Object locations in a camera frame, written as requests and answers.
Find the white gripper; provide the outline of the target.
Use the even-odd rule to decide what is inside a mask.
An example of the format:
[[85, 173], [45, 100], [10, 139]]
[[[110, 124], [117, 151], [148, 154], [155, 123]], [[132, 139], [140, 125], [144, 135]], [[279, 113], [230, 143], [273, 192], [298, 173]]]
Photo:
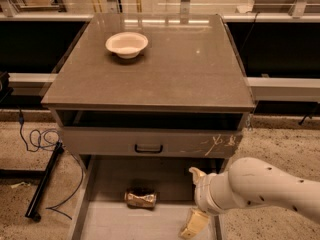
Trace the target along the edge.
[[206, 175], [196, 167], [190, 167], [189, 172], [192, 174], [192, 181], [195, 185], [195, 203], [200, 210], [197, 208], [189, 209], [185, 224], [179, 232], [179, 237], [186, 240], [192, 239], [207, 226], [208, 215], [216, 216], [224, 213], [224, 210], [214, 201], [210, 191], [210, 183], [216, 174]]

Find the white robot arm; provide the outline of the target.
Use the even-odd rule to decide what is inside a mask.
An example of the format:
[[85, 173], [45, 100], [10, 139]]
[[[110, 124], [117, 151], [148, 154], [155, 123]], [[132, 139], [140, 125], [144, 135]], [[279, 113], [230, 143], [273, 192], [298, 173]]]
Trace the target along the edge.
[[320, 183], [290, 175], [262, 160], [245, 157], [221, 174], [191, 167], [196, 206], [189, 210], [179, 237], [190, 240], [209, 220], [231, 209], [277, 206], [320, 222]]

